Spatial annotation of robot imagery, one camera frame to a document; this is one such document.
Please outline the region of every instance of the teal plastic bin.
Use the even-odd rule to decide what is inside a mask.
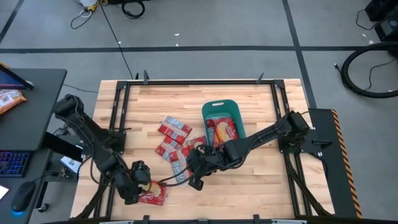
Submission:
[[[217,100],[217,101],[207,102],[201,108],[201,113],[203,116],[203,122],[205,124],[207,141],[209,141],[209,133],[206,128],[206,120],[219,116],[230,116],[234,121],[236,132],[238,132],[239,138],[246,138],[241,112],[239,111],[239,106],[235,101]]]

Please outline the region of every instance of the yellow and black hazard stripe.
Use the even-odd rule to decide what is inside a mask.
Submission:
[[[362,218],[362,211],[361,211],[361,207],[359,206],[358,195],[356,194],[355,185],[354,185],[353,173],[351,171],[351,167],[349,166],[347,150],[346,150],[346,146],[344,144],[343,134],[341,133],[340,123],[338,122],[337,112],[335,110],[332,110],[331,112],[333,113],[333,117],[335,119],[338,140],[340,142],[341,153],[343,155],[343,161],[344,161],[345,168],[347,171],[349,187],[351,188],[351,194],[353,195],[356,216],[358,218]]]

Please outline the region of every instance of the monitor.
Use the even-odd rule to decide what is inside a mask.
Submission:
[[[0,65],[0,89],[32,90],[33,84],[17,76],[5,66]]]

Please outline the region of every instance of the black metal frame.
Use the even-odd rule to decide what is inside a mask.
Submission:
[[[113,101],[113,109],[112,109],[112,114],[111,114],[111,121],[109,123],[109,129],[115,130],[115,129],[124,129],[124,123],[126,120],[126,111],[127,111],[127,106],[128,106],[128,101],[129,101],[129,92],[130,88],[134,85],[269,85],[271,88],[272,92],[272,99],[274,101],[274,107],[275,107],[275,113],[277,116],[277,119],[281,119],[282,115],[280,112],[280,106],[279,106],[279,100],[277,96],[277,88],[280,90],[280,93],[282,95],[282,101],[284,105],[284,111],[288,112],[290,111],[289,108],[289,102],[287,100],[287,94],[286,94],[286,89],[284,85],[283,80],[261,80],[261,79],[250,79],[250,80],[149,80],[148,76],[144,76],[144,80],[134,80],[134,81],[118,81],[116,85],[116,92],[115,92],[115,97]],[[125,89],[124,91],[124,99],[123,99],[123,105],[121,108],[121,118],[120,118],[120,124],[119,127],[115,127],[115,122],[116,122],[116,117],[117,117],[117,111],[118,111],[118,106],[119,106],[119,99],[120,99],[120,94],[121,90]],[[285,159],[285,164],[287,167],[288,163],[291,163],[290,160],[290,155],[289,152],[283,152],[284,159]],[[302,163],[300,160],[299,154],[295,154],[295,161],[296,161],[296,169],[298,172],[298,175],[302,182],[305,184],[305,179],[304,179],[304,174],[303,174],[303,169],[302,169]],[[290,194],[292,197],[292,205],[293,205],[293,210],[295,216],[300,215],[300,209],[299,209],[299,203],[297,200],[297,192],[295,189],[295,184],[294,180],[290,177],[288,177],[289,181],[289,189],[290,189]],[[108,195],[108,200],[106,203],[106,218],[111,218],[112,214],[112,205],[113,205],[113,198],[114,198],[114,185],[111,184],[110,190],[109,190],[109,195]],[[305,205],[305,211],[306,215],[312,215],[311,213],[311,206],[303,194],[303,199],[304,199],[304,205]],[[100,200],[98,204],[95,207],[95,212],[94,212],[94,217],[97,218],[100,216],[100,210],[101,210],[101,204],[102,201]],[[134,222],[138,223],[145,223],[145,220],[148,220],[149,217],[145,216],[143,214],[143,221],[135,220]],[[162,220],[159,221],[159,223],[186,223],[186,222],[199,222],[200,220]],[[267,220],[261,220],[259,219],[259,216],[254,214],[254,219],[253,220],[228,220],[228,223],[260,223],[260,222],[269,222],[270,219]],[[226,220],[212,220],[212,223],[225,223]]]

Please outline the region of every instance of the black desk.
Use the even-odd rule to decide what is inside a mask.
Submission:
[[[36,181],[36,189],[25,214],[12,214],[11,203],[18,187],[43,176],[47,171],[50,149],[41,149],[53,107],[57,102],[67,71],[64,69],[12,69],[20,77],[33,82],[32,91],[23,91],[28,101],[17,105],[0,117],[0,149],[34,151],[24,178],[0,177],[0,185],[10,191],[0,201],[1,223],[28,223],[36,207],[43,179]]]

